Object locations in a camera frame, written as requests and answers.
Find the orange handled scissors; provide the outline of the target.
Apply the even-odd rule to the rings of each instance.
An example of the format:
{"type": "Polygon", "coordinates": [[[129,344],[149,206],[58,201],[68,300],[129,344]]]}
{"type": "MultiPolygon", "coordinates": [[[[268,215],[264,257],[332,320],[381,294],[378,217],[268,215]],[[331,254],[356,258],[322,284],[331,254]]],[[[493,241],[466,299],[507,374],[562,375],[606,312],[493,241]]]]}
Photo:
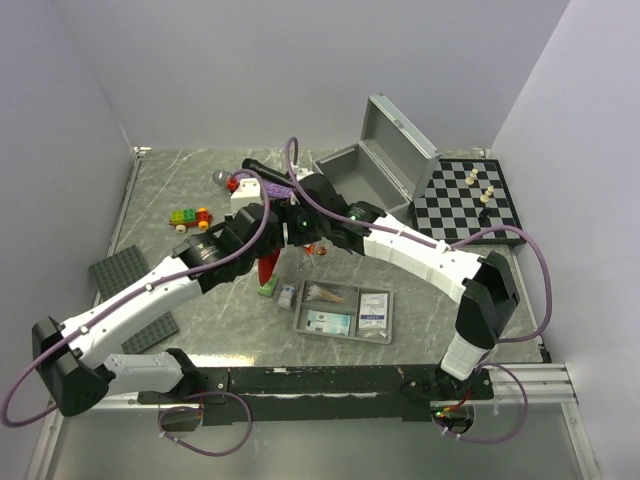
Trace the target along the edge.
{"type": "Polygon", "coordinates": [[[315,254],[315,252],[316,252],[316,244],[315,243],[312,243],[312,244],[309,244],[309,245],[303,245],[302,248],[310,256],[313,256],[315,254]]]}

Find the red first aid pouch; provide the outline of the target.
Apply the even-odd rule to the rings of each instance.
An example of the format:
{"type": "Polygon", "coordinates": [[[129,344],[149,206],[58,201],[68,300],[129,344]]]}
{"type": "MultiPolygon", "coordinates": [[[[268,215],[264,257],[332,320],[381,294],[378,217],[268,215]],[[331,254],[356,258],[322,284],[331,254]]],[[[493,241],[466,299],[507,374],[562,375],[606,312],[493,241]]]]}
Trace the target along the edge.
{"type": "Polygon", "coordinates": [[[277,248],[273,252],[258,258],[258,279],[261,287],[265,286],[272,278],[280,252],[281,249],[277,248]]]}

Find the cotton swabs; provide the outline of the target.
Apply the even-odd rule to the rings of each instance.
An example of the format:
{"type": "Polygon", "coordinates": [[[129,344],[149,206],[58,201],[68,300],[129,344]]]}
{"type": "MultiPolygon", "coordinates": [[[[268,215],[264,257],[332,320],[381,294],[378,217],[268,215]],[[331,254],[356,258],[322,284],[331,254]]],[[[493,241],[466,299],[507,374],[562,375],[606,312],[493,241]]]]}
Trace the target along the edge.
{"type": "Polygon", "coordinates": [[[342,295],[340,295],[339,293],[336,293],[335,291],[327,287],[323,287],[319,284],[311,284],[307,288],[305,300],[307,302],[322,301],[322,302],[329,302],[334,304],[345,303],[345,298],[342,295]]]}

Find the green medicine box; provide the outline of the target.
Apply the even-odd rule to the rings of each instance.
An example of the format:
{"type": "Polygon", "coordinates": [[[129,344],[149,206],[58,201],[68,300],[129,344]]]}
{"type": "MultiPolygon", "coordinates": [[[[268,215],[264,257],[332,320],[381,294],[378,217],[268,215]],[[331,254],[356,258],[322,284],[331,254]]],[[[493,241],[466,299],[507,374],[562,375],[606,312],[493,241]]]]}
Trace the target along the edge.
{"type": "Polygon", "coordinates": [[[260,296],[271,298],[274,295],[278,284],[278,278],[272,276],[264,285],[261,285],[257,291],[260,296]]]}

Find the light blue gauze packet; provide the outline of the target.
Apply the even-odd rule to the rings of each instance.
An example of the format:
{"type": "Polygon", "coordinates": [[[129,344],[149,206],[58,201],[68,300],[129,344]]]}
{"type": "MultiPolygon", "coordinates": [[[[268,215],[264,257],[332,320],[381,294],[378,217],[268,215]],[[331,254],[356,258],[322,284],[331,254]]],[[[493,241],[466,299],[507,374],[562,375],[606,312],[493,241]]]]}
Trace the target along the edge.
{"type": "Polygon", "coordinates": [[[309,310],[305,330],[329,335],[348,336],[350,324],[350,315],[309,310]]]}

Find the white blue instruction packet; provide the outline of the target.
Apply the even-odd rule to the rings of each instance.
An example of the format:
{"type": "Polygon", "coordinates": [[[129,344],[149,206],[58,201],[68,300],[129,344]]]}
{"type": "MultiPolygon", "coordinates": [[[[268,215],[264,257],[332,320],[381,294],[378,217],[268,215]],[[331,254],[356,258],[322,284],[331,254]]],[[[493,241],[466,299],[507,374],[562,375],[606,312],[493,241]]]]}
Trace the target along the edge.
{"type": "Polygon", "coordinates": [[[356,335],[359,338],[387,342],[389,329],[389,294],[365,292],[360,295],[356,335]]]}

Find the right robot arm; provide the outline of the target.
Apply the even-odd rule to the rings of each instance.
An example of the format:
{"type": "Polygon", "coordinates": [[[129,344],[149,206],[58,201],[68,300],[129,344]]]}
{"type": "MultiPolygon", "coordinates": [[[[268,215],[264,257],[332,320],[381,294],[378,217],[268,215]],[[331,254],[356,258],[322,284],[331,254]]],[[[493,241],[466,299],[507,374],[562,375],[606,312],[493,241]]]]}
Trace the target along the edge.
{"type": "Polygon", "coordinates": [[[367,202],[346,203],[322,174],[293,166],[287,171],[316,237],[399,267],[458,305],[454,338],[440,361],[436,385],[445,397],[462,396],[520,302],[506,258],[496,252],[483,257],[435,241],[367,202]]]}

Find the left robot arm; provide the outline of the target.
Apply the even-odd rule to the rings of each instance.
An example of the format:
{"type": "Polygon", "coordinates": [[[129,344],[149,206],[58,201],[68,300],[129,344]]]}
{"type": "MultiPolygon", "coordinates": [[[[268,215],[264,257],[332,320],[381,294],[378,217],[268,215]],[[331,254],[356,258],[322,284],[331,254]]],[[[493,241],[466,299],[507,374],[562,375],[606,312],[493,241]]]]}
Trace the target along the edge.
{"type": "Polygon", "coordinates": [[[197,374],[186,354],[121,355],[116,348],[161,315],[247,274],[256,260],[282,246],[280,220],[264,181],[243,170],[232,194],[233,216],[188,237],[152,271],[98,306],[62,322],[46,318],[32,329],[33,369],[65,417],[103,398],[135,391],[193,397],[197,374]]]}

